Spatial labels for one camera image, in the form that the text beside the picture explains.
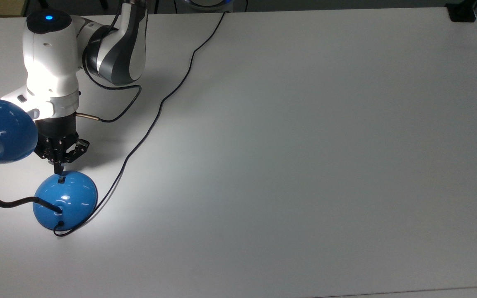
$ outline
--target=floor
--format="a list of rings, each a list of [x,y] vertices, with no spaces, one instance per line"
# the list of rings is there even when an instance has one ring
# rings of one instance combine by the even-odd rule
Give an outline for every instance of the floor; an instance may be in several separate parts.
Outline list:
[[[151,12],[174,13],[174,0],[149,0]],[[104,10],[99,0],[47,0],[52,8],[77,15],[115,14],[117,0],[108,0],[109,7]],[[295,10],[337,10],[355,8],[394,8],[394,7],[443,7],[447,2],[458,0],[248,0],[249,12],[295,11]],[[246,0],[235,0],[234,11],[243,11]],[[38,0],[29,0],[26,15],[40,10]]]

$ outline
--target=power cord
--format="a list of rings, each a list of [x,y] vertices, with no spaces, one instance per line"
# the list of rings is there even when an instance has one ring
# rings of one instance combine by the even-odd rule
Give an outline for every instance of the power cord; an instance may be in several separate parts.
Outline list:
[[[102,34],[101,39],[102,39],[102,37],[107,36],[108,34],[110,34],[110,32],[112,32],[113,30],[117,30],[117,29],[114,28],[114,25],[117,22],[117,19],[119,18],[119,15],[121,14],[122,7],[123,7],[123,2],[122,2],[122,0],[119,0],[117,13],[115,14],[115,17],[114,17],[112,23],[108,27],[108,30],[106,30]],[[105,123],[115,122],[115,121],[119,120],[119,118],[121,118],[130,109],[132,104],[134,104],[135,100],[139,97],[139,95],[142,91],[142,87],[140,85],[130,85],[130,86],[124,86],[124,87],[108,87],[108,86],[104,86],[101,83],[98,83],[97,81],[95,81],[95,79],[93,79],[93,77],[91,77],[91,74],[89,73],[89,70],[88,70],[88,67],[87,67],[87,49],[88,49],[88,47],[86,47],[84,49],[83,53],[82,53],[82,68],[83,68],[84,72],[87,74],[87,77],[93,83],[95,83],[95,85],[99,86],[100,88],[103,88],[103,89],[106,89],[106,90],[113,90],[113,91],[128,90],[128,89],[135,89],[135,88],[137,88],[138,91],[137,91],[136,95],[134,96],[134,98],[131,100],[131,102],[127,105],[127,107],[121,112],[121,114],[119,114],[114,119],[105,120],[105,119],[102,119],[102,118],[99,118],[99,117],[96,117],[96,116],[93,116],[93,115],[88,115],[88,114],[83,114],[83,113],[76,113],[76,115],[78,117],[85,117],[85,118],[88,118],[88,119],[97,120],[97,121],[105,122]]]
[[[146,139],[148,138],[148,135],[150,134],[150,132],[152,131],[152,129],[154,128],[154,126],[156,125],[157,123],[157,120],[159,119],[160,115],[161,115],[161,111],[163,110],[163,104],[165,104],[165,101],[170,98],[174,93],[176,93],[176,91],[178,91],[178,89],[180,89],[180,87],[183,85],[183,83],[185,82],[185,80],[187,79],[187,77],[189,76],[189,73],[191,72],[191,68],[193,67],[193,60],[195,58],[195,54],[196,52],[201,49],[208,41],[210,41],[210,39],[212,39],[212,37],[214,36],[214,34],[216,33],[216,31],[218,30],[218,27],[220,27],[220,23],[222,23],[222,19],[224,19],[224,16],[226,15],[226,13],[228,12],[224,12],[222,14],[222,16],[220,17],[220,20],[218,21],[218,24],[216,25],[216,27],[214,28],[214,31],[212,32],[211,36],[209,36],[209,38],[207,38],[206,41],[204,41],[204,43],[202,43],[199,47],[197,47],[194,51],[193,51],[193,55],[191,56],[191,61],[189,62],[189,69],[187,69],[187,73],[185,74],[185,76],[183,77],[183,79],[181,80],[181,82],[178,84],[178,86],[172,90],[171,93],[169,93],[167,96],[165,96],[165,98],[163,100],[161,100],[161,103],[159,103],[159,109],[157,110],[157,115],[156,117],[154,118],[154,121],[152,122],[151,126],[148,128],[147,132],[145,133],[145,135],[143,136],[143,138],[141,139],[141,141],[139,141],[139,143],[134,147],[134,149],[132,149],[132,151],[130,151],[130,153],[128,153],[128,155],[126,156],[125,158],[125,161],[123,162],[123,165],[121,166],[121,170],[119,171],[119,173],[117,174],[117,177],[115,178],[115,180],[113,181],[110,189],[108,190],[108,192],[106,192],[106,195],[104,196],[104,198],[102,198],[102,200],[98,203],[97,206],[95,206],[95,208],[93,209],[93,211],[91,212],[90,215],[88,215],[83,221],[81,221],[80,223],[78,223],[78,225],[76,225],[74,228],[72,228],[71,230],[69,230],[68,232],[66,233],[63,233],[63,234],[58,234],[56,231],[58,228],[62,227],[64,225],[64,222],[58,222],[58,224],[55,226],[55,228],[53,228],[53,233],[58,236],[58,237],[64,237],[64,236],[67,236],[69,234],[71,234],[72,232],[75,232],[76,230],[78,230],[80,227],[82,227],[83,225],[85,225],[88,221],[88,219],[90,219],[100,208],[101,206],[104,204],[104,202],[110,197],[110,195],[112,194],[113,190],[117,187],[117,185],[119,184],[119,181],[121,180],[121,177],[123,176],[123,173],[125,172],[125,168],[126,168],[126,165],[128,163],[128,160],[130,159],[130,157],[132,155],[134,155],[134,153],[139,149],[139,147],[141,147],[141,145],[146,141]]]

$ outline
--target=table surface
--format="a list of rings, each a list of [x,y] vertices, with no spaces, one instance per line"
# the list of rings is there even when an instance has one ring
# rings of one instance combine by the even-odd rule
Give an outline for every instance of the table surface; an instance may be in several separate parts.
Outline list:
[[[91,147],[67,169],[104,195],[219,18],[151,15],[138,102],[78,119]],[[23,24],[0,19],[0,97],[25,83]],[[78,75],[81,113],[133,94]],[[0,197],[51,174],[0,165]],[[91,223],[57,239],[0,209],[0,297],[456,287],[477,287],[477,22],[445,8],[228,14]]]

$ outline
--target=lamp shade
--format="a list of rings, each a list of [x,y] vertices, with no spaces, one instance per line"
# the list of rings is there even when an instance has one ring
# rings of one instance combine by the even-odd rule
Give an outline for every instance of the lamp shade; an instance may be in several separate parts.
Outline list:
[[[0,100],[0,163],[21,160],[38,143],[38,130],[31,117],[15,104]]]

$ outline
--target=black clamp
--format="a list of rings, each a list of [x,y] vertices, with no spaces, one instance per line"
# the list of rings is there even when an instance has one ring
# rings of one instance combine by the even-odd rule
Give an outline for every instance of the black clamp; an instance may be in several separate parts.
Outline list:
[[[448,9],[448,15],[452,22],[459,23],[474,23],[476,15],[474,9],[476,9],[477,0],[464,0],[460,4],[446,4]]]

